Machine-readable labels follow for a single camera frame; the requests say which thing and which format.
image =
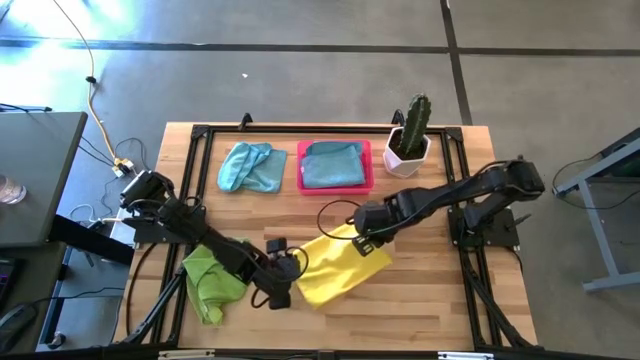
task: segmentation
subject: pink tray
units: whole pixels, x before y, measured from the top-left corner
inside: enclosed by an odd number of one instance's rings
[[[364,184],[331,188],[308,189],[302,182],[300,163],[307,156],[307,148],[318,141],[359,142],[362,143],[362,169],[364,170]],[[298,142],[298,191],[302,195],[367,195],[373,189],[373,161],[371,143],[368,140],[303,140]]]

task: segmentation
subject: blue cloth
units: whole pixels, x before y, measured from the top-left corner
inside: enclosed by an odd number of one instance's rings
[[[307,148],[301,161],[305,188],[353,186],[365,183],[362,143],[316,142]]]
[[[271,144],[237,143],[224,160],[218,173],[220,190],[245,189],[277,193],[282,184],[287,152],[273,149]]]
[[[307,148],[307,155],[326,154],[334,151],[340,151],[353,146],[358,153],[358,156],[362,155],[362,143],[361,142],[347,142],[347,141],[319,141],[314,142]]]

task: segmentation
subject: white hexagonal pot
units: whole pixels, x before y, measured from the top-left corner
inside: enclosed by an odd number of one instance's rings
[[[421,159],[415,160],[402,160],[396,155],[396,153],[391,150],[389,147],[389,142],[391,141],[391,137],[396,131],[402,130],[402,127],[396,127],[391,130],[389,134],[389,138],[387,139],[387,145],[384,147],[384,153],[382,157],[384,159],[384,167],[387,169],[387,172],[391,175],[397,176],[399,178],[407,178],[411,176],[416,170],[424,164],[424,161],[427,159],[427,154],[429,153],[429,148],[431,147],[431,140],[424,135],[422,137],[422,141],[425,142],[425,152],[424,156]]]

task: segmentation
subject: potted cactus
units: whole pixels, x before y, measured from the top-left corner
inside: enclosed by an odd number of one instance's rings
[[[415,95],[404,126],[393,128],[389,134],[383,154],[387,172],[406,178],[424,163],[431,146],[431,140],[425,135],[430,115],[429,99],[424,94]]]

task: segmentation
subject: wooden table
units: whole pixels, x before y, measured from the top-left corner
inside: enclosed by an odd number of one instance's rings
[[[192,126],[193,123],[167,124],[160,149],[156,170],[173,179],[176,186],[180,185],[182,179]],[[489,129],[483,126],[466,126],[462,129],[469,168],[474,173],[494,160]],[[382,153],[386,135],[216,133],[204,199],[208,207],[208,223],[227,236],[249,238],[253,244],[262,248],[265,240],[280,236],[286,237],[295,245],[316,238],[319,235],[316,214],[324,204],[336,197],[305,197],[298,193],[296,144],[302,139],[337,138],[365,138],[371,141],[373,149],[373,191],[368,197],[344,198],[362,203],[367,198],[379,200],[407,187],[434,187],[445,183],[439,139],[433,139],[435,141],[432,141],[427,161],[417,175],[401,180],[387,174],[384,169]],[[228,194],[218,189],[218,170],[238,141],[269,142],[274,148],[287,151],[279,194],[251,191]],[[196,164],[200,163],[201,156],[202,154],[198,154]],[[454,160],[454,164],[458,172],[456,178],[460,179],[457,161]],[[197,171],[195,172],[192,184],[196,183]],[[323,225],[331,228],[342,224],[353,213],[353,208],[336,204],[325,213]],[[132,328],[135,328],[156,301],[167,248],[168,246],[158,245],[141,266],[132,296]],[[187,302],[180,347],[472,349],[460,260],[457,250],[449,243],[445,211],[439,210],[419,225],[400,231],[393,243],[385,245],[385,250],[393,256],[392,265],[317,311],[311,309],[295,286],[291,291],[290,309],[271,311],[265,306],[254,310],[250,306],[250,296],[247,295],[238,303],[224,307],[224,324],[220,327],[201,325],[191,304]],[[486,252],[496,302],[522,336],[535,343],[534,327],[518,261],[506,249],[487,248]],[[131,273],[141,254],[141,250],[136,251]],[[490,339],[486,311],[481,305],[478,307],[483,335],[485,339]],[[125,306],[122,306],[114,341],[125,336],[124,311]],[[168,307],[167,314],[164,334],[168,333],[173,317],[172,304]]]

